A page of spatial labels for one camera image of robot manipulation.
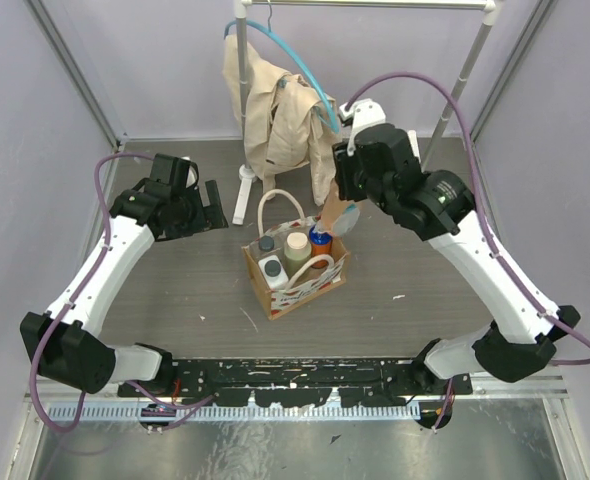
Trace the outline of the pink bottle pink cap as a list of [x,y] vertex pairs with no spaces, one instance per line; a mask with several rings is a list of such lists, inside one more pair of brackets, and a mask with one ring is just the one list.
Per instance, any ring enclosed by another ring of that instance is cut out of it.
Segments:
[[339,198],[339,187],[332,180],[329,194],[324,202],[321,215],[316,223],[318,233],[326,233],[335,238],[348,234],[357,224],[361,214],[361,205]]

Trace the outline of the orange bottle blue pump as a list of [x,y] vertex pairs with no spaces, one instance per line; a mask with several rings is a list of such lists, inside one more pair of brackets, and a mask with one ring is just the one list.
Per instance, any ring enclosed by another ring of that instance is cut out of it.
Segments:
[[316,226],[312,226],[309,230],[309,242],[312,258],[321,255],[332,255],[332,236],[328,233],[318,231]]

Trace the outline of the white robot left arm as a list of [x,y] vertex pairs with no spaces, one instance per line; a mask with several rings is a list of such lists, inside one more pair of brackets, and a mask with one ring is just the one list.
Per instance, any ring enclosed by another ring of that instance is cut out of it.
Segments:
[[108,346],[99,335],[116,295],[156,243],[228,226],[216,181],[199,181],[189,159],[156,154],[148,176],[103,207],[104,231],[71,283],[43,313],[20,324],[30,378],[86,394],[137,381],[153,396],[169,393],[176,368],[170,352],[145,344]]

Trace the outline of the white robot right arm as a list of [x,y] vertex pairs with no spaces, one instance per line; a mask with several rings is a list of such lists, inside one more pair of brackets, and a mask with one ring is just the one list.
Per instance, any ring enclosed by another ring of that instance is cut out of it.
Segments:
[[490,247],[474,194],[458,175],[422,171],[407,132],[389,123],[368,127],[332,150],[340,199],[369,199],[414,232],[456,268],[492,316],[488,327],[436,339],[418,354],[413,379],[419,390],[434,394],[449,378],[474,372],[515,383],[551,364],[565,333],[509,277],[505,268],[515,263],[504,249]]

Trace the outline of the beige jacket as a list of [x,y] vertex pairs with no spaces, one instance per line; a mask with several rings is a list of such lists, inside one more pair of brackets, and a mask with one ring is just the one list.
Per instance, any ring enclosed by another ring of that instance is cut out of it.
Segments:
[[225,37],[222,74],[234,117],[245,128],[246,159],[264,191],[275,188],[277,175],[308,166],[314,202],[322,205],[335,175],[332,147],[341,135],[328,125],[323,102],[302,75],[262,59],[251,45],[247,54],[248,97],[242,116],[237,37]]

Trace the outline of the clear bottle grey cap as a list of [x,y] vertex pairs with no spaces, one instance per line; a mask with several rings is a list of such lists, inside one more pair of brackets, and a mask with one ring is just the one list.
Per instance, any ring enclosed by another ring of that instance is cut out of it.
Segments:
[[274,251],[275,241],[269,235],[263,235],[249,245],[249,254],[256,262],[259,262]]

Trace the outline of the white bottle grey cap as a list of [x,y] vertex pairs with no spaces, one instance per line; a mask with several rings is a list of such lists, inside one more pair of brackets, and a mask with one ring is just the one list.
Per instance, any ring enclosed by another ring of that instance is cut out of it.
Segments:
[[270,290],[282,290],[289,282],[289,277],[275,254],[262,258],[258,267]]

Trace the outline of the green bottle beige cap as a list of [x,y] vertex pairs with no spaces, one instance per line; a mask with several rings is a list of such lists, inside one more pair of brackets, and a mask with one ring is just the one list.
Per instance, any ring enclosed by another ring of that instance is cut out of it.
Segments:
[[287,275],[292,278],[311,258],[311,245],[303,232],[290,233],[284,244],[284,266]]

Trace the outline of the blue clothes hanger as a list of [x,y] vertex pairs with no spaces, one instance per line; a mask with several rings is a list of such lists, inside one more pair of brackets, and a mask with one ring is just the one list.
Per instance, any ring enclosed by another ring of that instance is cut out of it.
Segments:
[[247,48],[247,38],[246,32],[247,28],[251,27],[263,35],[268,37],[274,44],[276,44],[285,54],[287,54],[291,60],[299,67],[301,73],[303,74],[304,78],[308,82],[308,84],[314,89],[317,93],[320,101],[322,102],[324,109],[326,111],[326,116],[319,114],[318,117],[321,122],[328,126],[334,133],[339,133],[341,131],[339,120],[337,118],[337,114],[335,109],[331,106],[330,100],[328,95],[324,92],[323,88],[308,68],[308,66],[304,63],[301,57],[281,38],[279,35],[273,33],[271,30],[268,29],[267,26],[263,26],[255,21],[247,21],[245,19],[236,19],[230,21],[224,27],[224,37],[227,37],[230,29],[235,27],[238,33],[241,33],[242,37],[242,46],[238,47],[238,72],[239,72],[239,96],[240,96],[240,114],[241,114],[241,124],[242,124],[242,132],[245,132],[245,119],[246,119],[246,102],[249,94],[249,87],[248,81],[250,79],[248,73],[248,48]]

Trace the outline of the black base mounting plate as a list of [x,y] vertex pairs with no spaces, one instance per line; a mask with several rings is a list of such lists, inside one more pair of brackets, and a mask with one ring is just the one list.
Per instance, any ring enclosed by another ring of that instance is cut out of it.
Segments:
[[411,397],[473,393],[467,374],[452,382],[424,374],[398,358],[182,359],[159,397],[177,393],[184,404],[208,396],[221,407],[322,406],[333,394],[351,408],[404,406]]

